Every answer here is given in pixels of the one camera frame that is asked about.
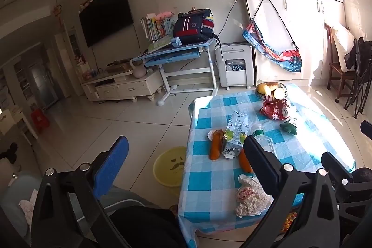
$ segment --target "red stripe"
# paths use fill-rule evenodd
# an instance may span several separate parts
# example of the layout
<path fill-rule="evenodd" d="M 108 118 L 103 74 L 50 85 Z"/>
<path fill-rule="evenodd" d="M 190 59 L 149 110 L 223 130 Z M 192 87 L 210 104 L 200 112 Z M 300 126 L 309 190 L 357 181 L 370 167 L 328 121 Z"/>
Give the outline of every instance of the red stripe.
<path fill-rule="evenodd" d="M 176 37 L 182 37 L 182 36 L 186 36 L 186 35 L 195 35 L 198 33 L 198 30 L 196 29 L 190 29 L 190 30 L 186 30 L 186 31 L 179 31 L 176 33 Z"/>
<path fill-rule="evenodd" d="M 212 21 L 206 20 L 206 19 L 203 20 L 203 25 L 204 26 L 211 26 L 212 28 L 214 27 L 214 23 Z"/>

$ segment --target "white cupboard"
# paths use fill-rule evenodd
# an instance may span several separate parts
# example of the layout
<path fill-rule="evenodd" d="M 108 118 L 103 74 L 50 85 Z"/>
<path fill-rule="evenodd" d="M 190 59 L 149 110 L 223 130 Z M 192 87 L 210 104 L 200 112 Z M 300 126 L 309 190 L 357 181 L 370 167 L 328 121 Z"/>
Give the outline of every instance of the white cupboard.
<path fill-rule="evenodd" d="M 261 0 L 246 0 L 250 18 Z M 301 73 L 279 67 L 257 50 L 257 83 L 262 81 L 292 81 L 325 79 L 328 77 L 330 55 L 324 21 L 336 19 L 345 26 L 345 10 L 341 0 L 271 0 L 287 26 L 302 58 Z M 268 0 L 264 0 L 254 18 L 264 41 L 278 52 L 294 49 L 292 40 L 280 17 Z"/>

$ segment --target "orange sausage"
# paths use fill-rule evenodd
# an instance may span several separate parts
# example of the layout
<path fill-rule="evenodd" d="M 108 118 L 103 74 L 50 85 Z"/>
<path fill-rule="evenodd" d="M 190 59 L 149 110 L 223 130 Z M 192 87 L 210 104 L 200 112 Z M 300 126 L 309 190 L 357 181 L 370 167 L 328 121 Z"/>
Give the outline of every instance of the orange sausage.
<path fill-rule="evenodd" d="M 224 135 L 224 132 L 222 130 L 216 130 L 213 133 L 211 150 L 209 151 L 209 158 L 212 161 L 217 160 L 221 155 L 223 135 Z"/>
<path fill-rule="evenodd" d="M 240 167 L 244 172 L 253 172 L 253 169 L 251 165 L 249 164 L 249 161 L 246 157 L 246 154 L 244 153 L 244 150 L 242 149 L 239 154 L 239 163 Z"/>

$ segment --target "bowl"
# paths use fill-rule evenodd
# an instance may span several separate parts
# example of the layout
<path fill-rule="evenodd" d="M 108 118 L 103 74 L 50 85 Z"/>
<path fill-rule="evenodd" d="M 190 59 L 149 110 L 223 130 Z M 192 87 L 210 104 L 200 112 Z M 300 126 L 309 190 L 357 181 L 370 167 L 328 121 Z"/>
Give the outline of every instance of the bowl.
<path fill-rule="evenodd" d="M 287 91 L 287 87 L 286 87 L 284 84 L 282 84 L 282 83 L 278 83 L 278 82 L 276 82 L 276 81 L 266 81 L 266 82 L 263 82 L 263 83 L 277 83 L 277 84 L 278 84 L 278 87 L 280 87 L 280 88 L 282 88 L 282 89 L 284 90 L 284 98 L 287 98 L 287 96 L 288 96 L 288 91 Z M 266 95 L 257 92 L 257 86 L 258 86 L 258 85 L 256 85 L 256 90 L 255 90 L 256 96 L 259 97 L 261 100 L 264 101 Z"/>

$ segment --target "blue checkered tablecloth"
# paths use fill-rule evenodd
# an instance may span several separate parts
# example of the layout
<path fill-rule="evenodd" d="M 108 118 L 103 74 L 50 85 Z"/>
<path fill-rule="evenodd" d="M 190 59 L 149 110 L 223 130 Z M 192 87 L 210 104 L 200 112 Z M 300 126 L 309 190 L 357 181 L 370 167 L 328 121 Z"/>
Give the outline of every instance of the blue checkered tablecloth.
<path fill-rule="evenodd" d="M 231 114 L 248 114 L 250 122 L 260 122 L 265 134 L 273 139 L 279 160 L 292 164 L 297 170 L 316 172 L 321 166 L 321 155 L 329 151 L 350 172 L 355 160 L 345 142 L 322 114 L 315 103 L 296 85 L 287 85 L 288 99 L 296 107 L 297 135 L 284 132 L 280 121 L 267 119 L 258 113 L 262 101 L 254 90 L 222 96 L 197 98 L 190 105 L 192 112 L 185 170 L 178 204 L 179 223 L 190 248 L 197 247 L 195 232 L 208 234 L 251 226 L 263 217 L 238 218 L 235 194 L 242 174 L 238 159 L 228 160 L 221 155 L 209 159 L 210 130 L 225 129 Z M 301 201 L 297 196 L 295 203 Z"/>

